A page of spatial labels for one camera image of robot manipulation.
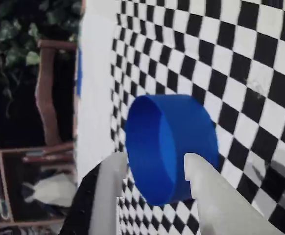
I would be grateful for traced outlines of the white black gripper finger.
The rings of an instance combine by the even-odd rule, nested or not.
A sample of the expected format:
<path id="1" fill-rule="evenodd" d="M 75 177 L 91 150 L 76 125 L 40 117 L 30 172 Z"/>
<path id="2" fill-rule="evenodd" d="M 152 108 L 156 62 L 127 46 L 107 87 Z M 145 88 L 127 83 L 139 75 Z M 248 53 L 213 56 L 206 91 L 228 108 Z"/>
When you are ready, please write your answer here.
<path id="1" fill-rule="evenodd" d="M 117 234 L 117 198 L 127 174 L 127 154 L 112 153 L 83 177 L 59 234 Z"/>

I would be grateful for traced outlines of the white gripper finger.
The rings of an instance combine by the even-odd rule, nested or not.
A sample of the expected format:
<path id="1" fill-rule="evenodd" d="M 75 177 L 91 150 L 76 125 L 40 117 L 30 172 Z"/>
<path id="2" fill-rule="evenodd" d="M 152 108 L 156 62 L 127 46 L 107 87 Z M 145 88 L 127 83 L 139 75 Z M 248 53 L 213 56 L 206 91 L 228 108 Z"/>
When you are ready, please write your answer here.
<path id="1" fill-rule="evenodd" d="M 185 179 L 197 201 L 203 235 L 280 235 L 203 157 L 184 155 Z"/>

